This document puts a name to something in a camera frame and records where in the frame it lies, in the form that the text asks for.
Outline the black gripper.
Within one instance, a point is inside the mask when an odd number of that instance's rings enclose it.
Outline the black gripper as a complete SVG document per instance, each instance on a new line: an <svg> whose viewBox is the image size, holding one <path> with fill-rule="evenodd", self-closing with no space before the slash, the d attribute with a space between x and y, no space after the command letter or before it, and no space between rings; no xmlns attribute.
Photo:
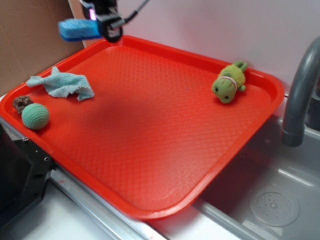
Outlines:
<svg viewBox="0 0 320 240"><path fill-rule="evenodd" d="M116 0L80 0L82 12L87 20L94 11L99 34L108 42L118 42L123 36L123 19L118 15Z"/></svg>

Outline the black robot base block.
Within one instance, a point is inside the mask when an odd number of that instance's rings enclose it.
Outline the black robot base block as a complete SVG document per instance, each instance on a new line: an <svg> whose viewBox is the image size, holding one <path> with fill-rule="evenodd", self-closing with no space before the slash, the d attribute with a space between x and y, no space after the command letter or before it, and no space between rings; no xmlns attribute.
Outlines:
<svg viewBox="0 0 320 240"><path fill-rule="evenodd" d="M13 140L0 127L1 229L43 200L52 165L52 157L32 140Z"/></svg>

